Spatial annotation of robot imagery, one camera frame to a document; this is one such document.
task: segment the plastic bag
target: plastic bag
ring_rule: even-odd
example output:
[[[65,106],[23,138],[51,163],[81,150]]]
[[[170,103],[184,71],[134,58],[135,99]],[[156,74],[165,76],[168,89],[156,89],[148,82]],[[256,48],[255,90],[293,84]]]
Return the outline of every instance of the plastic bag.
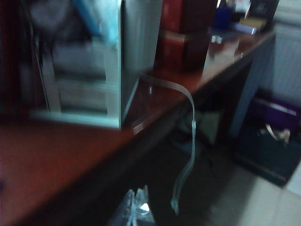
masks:
[[[92,36],[105,43],[116,43],[120,0],[73,0]]]
[[[148,204],[148,189],[129,190],[107,226],[156,226]]]

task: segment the plastic strip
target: plastic strip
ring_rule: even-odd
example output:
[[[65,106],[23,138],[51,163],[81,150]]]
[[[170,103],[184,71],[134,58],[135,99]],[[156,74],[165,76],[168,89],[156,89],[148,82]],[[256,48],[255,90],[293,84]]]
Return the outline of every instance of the plastic strip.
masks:
[[[181,190],[183,188],[183,185],[184,185],[187,177],[190,175],[190,173],[193,169],[194,162],[195,162],[195,155],[196,155],[195,137],[196,137],[197,125],[196,125],[196,120],[195,120],[194,101],[193,101],[193,98],[192,98],[192,95],[190,94],[190,92],[184,86],[182,86],[178,83],[171,82],[171,81],[166,81],[166,80],[162,80],[162,79],[157,79],[157,78],[148,76],[144,73],[141,76],[141,79],[143,79],[146,82],[150,82],[154,85],[162,86],[162,87],[165,87],[165,88],[168,88],[168,89],[174,89],[174,90],[177,90],[177,91],[183,93],[189,99],[189,101],[192,105],[192,122],[191,122],[192,150],[191,150],[191,157],[190,157],[188,163],[186,164],[186,166],[182,169],[181,173],[179,174],[179,176],[177,177],[177,179],[174,183],[173,197],[170,201],[172,209],[178,215],[179,214],[179,199],[180,199],[180,195],[181,195]]]

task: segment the desk surface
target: desk surface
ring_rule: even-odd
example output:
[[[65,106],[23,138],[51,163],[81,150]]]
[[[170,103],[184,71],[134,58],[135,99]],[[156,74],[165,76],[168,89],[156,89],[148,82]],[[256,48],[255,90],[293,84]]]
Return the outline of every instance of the desk surface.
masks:
[[[192,94],[233,64],[239,63],[274,33],[239,35],[210,44],[203,70],[153,75],[185,86]],[[121,131],[40,121],[6,121],[0,125],[1,218],[3,225],[21,221],[137,139],[185,97],[176,91],[140,82]]]

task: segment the dark red box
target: dark red box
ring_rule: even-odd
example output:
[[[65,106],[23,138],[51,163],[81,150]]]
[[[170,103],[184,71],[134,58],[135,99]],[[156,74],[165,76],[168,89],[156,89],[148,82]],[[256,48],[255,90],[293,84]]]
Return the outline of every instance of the dark red box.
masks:
[[[217,0],[163,0],[161,28],[176,33],[206,30],[213,25]]]
[[[177,71],[199,70],[204,67],[211,35],[208,32],[159,34],[157,61],[161,67]]]

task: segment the purple bag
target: purple bag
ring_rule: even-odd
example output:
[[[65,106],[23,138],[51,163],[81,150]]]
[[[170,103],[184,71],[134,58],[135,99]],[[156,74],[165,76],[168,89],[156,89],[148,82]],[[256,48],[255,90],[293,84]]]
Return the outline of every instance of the purple bag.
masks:
[[[272,128],[289,129],[295,133],[301,119],[301,108],[276,98],[255,97],[250,104],[250,116],[257,118]]]

